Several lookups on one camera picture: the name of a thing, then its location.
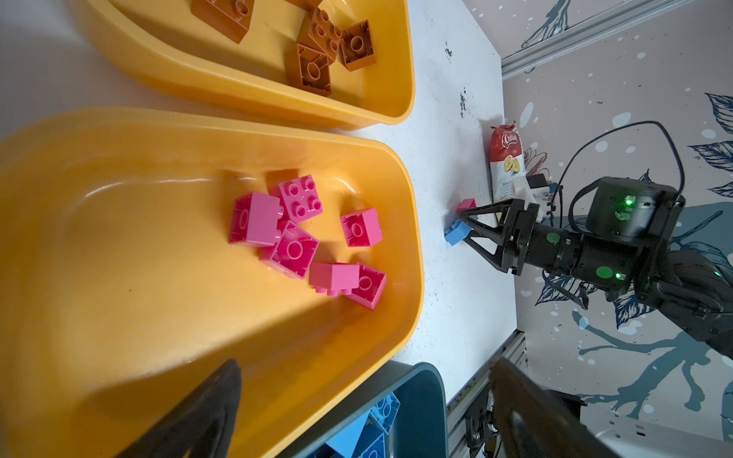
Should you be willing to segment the pink lego brick front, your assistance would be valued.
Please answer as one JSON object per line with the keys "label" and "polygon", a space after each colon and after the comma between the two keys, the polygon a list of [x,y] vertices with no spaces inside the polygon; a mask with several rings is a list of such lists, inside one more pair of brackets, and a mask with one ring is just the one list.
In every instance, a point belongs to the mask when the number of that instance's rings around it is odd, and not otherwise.
{"label": "pink lego brick front", "polygon": [[375,310],[387,286],[387,275],[362,263],[358,263],[358,266],[358,285],[347,298],[369,310]]}

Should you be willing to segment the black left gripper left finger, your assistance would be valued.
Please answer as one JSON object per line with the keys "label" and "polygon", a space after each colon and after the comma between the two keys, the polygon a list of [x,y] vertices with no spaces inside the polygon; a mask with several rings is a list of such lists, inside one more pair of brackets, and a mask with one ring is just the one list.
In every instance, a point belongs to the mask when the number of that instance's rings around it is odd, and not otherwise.
{"label": "black left gripper left finger", "polygon": [[242,370],[228,360],[120,457],[225,457],[242,395]]}

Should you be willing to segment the brown lego brick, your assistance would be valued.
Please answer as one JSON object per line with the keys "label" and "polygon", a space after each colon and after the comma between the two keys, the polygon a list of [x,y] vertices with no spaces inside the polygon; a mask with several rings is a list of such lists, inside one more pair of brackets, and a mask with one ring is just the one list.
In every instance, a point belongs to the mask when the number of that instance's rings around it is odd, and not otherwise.
{"label": "brown lego brick", "polygon": [[296,43],[286,53],[286,77],[290,86],[322,97],[330,97],[328,57],[311,47]]}
{"label": "brown lego brick", "polygon": [[349,72],[355,72],[377,62],[368,20],[343,29],[341,57]]}
{"label": "brown lego brick", "polygon": [[315,7],[304,19],[298,42],[323,53],[332,65],[339,55],[342,38],[342,30],[330,21],[328,13]]}
{"label": "brown lego brick", "polygon": [[193,15],[229,38],[241,43],[250,29],[254,0],[194,0]]}

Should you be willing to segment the blue sloped lego brick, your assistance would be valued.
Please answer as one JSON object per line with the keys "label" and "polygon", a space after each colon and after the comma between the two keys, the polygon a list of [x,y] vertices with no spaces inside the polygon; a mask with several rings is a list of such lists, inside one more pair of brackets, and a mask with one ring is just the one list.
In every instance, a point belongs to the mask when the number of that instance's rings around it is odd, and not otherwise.
{"label": "blue sloped lego brick", "polygon": [[369,412],[365,412],[361,416],[357,417],[349,425],[327,440],[326,445],[331,448],[338,457],[351,458],[369,417]]}

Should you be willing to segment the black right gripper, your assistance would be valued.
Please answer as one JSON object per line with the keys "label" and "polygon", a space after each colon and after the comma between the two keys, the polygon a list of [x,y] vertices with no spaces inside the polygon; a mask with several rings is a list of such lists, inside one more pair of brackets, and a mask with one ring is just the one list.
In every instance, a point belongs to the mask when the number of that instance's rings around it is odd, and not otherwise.
{"label": "black right gripper", "polygon": [[538,225],[539,210],[537,203],[513,198],[478,207],[461,207],[459,219],[477,221],[481,216],[494,216],[496,222],[502,225],[502,234],[492,228],[471,229],[464,242],[495,270],[520,275],[530,239]]}

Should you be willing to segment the pink lego brick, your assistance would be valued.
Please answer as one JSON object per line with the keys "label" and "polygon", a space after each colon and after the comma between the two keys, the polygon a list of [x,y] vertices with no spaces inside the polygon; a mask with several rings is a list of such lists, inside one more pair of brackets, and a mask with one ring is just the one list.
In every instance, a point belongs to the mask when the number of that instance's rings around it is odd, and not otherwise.
{"label": "pink lego brick", "polygon": [[387,286],[387,275],[362,263],[358,263],[358,266],[358,285],[347,298],[369,310],[375,310]]}
{"label": "pink lego brick", "polygon": [[289,278],[303,280],[320,242],[292,221],[279,226],[282,236],[276,244],[261,248],[259,260]]}
{"label": "pink lego brick", "polygon": [[374,208],[340,217],[348,247],[372,247],[383,240],[378,212]]}
{"label": "pink lego brick", "polygon": [[281,182],[270,188],[270,194],[280,199],[284,216],[293,223],[304,223],[324,212],[316,182],[311,175]]}
{"label": "pink lego brick", "polygon": [[360,268],[348,263],[313,263],[309,269],[309,285],[328,297],[349,295],[359,286]]}
{"label": "pink lego brick", "polygon": [[235,201],[228,242],[255,247],[275,245],[282,236],[279,222],[284,215],[275,196],[252,192]]}

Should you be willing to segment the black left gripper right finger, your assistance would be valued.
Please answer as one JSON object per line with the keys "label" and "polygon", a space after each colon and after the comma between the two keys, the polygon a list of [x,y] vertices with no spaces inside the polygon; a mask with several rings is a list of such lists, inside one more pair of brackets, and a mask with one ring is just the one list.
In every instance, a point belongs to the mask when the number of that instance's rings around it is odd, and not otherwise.
{"label": "black left gripper right finger", "polygon": [[559,400],[505,358],[490,374],[492,419],[508,457],[615,457]]}

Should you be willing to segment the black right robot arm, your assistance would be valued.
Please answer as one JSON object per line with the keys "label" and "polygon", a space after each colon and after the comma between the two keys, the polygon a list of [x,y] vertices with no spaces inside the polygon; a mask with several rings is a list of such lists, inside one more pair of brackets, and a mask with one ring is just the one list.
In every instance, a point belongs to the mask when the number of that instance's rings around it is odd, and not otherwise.
{"label": "black right robot arm", "polygon": [[467,244],[496,270],[518,275],[527,264],[545,279],[570,276],[614,301],[628,291],[698,342],[732,355],[732,276],[702,254],[670,247],[685,207],[670,186],[602,177],[584,224],[538,223],[539,207],[519,198],[459,213]]}

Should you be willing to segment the blue lego brick large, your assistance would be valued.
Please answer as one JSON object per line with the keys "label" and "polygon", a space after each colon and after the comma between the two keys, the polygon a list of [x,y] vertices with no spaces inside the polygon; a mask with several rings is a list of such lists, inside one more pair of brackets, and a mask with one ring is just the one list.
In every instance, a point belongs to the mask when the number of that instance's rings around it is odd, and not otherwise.
{"label": "blue lego brick large", "polygon": [[387,435],[368,420],[356,444],[352,458],[386,458]]}

